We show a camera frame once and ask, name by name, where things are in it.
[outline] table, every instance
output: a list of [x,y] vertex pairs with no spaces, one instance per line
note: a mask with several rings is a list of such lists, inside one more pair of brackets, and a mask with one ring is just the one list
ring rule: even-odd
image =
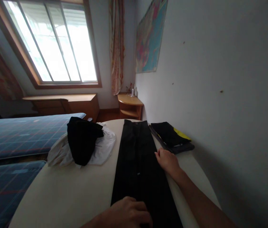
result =
[[[81,169],[74,163],[66,167],[48,167],[46,164],[26,191],[10,228],[78,228],[110,207],[124,120],[110,120],[105,123],[116,133],[110,158],[102,166],[87,165]],[[156,138],[154,141],[157,149],[160,148]],[[181,168],[197,187],[220,208],[209,180],[192,153],[180,153],[177,158]],[[177,184],[169,175],[167,179],[183,226],[198,227]]]
[[120,118],[141,120],[143,103],[137,97],[128,96],[126,93],[118,94]]
[[96,121],[99,114],[99,103],[96,93],[61,94],[24,97],[23,100],[33,103],[33,110],[41,115],[58,115],[84,112],[85,119]]

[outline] hand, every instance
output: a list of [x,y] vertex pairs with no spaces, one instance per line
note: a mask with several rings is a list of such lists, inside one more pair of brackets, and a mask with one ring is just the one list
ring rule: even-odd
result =
[[126,196],[85,224],[83,228],[139,228],[140,224],[149,224],[149,227],[152,228],[153,221],[151,215],[147,211],[144,202],[136,202],[136,199]]
[[158,152],[155,152],[155,155],[161,168],[175,180],[179,173],[182,172],[177,157],[163,148],[160,148]]

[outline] window pane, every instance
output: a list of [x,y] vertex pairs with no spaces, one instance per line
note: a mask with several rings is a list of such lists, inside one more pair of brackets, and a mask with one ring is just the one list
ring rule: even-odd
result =
[[62,47],[64,59],[66,61],[68,72],[72,81],[80,81],[75,58],[71,49],[70,41],[68,39],[67,31],[65,28],[63,16],[61,13],[60,5],[48,4],[48,9],[51,14],[59,42]]
[[69,9],[67,4],[63,4],[63,12],[81,78],[83,81],[97,81],[85,13],[82,10]]
[[69,81],[51,23],[42,3],[20,3],[54,81]]
[[39,75],[43,81],[51,81],[51,78],[48,74],[48,71],[44,65],[44,62],[41,58],[41,55],[36,47],[36,44],[31,36],[31,33],[26,25],[26,22],[22,16],[22,13],[18,7],[18,4],[11,1],[3,1],[4,5],[7,8],[7,11],[14,22],[15,27],[17,28],[18,33],[21,36],[21,39],[32,58]]

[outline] black trousers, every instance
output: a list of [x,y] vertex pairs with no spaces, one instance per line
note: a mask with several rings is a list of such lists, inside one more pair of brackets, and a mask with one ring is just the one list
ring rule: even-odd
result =
[[182,227],[146,121],[124,120],[111,205],[125,196],[144,201],[153,227]]

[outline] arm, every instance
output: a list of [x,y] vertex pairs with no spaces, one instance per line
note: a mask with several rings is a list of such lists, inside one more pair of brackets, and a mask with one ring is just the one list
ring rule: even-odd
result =
[[179,167],[174,154],[160,148],[155,155],[160,166],[179,186],[200,227],[236,227]]
[[136,202],[134,198],[126,196],[81,228],[139,228],[140,224],[149,224],[152,228],[151,215],[144,202]]

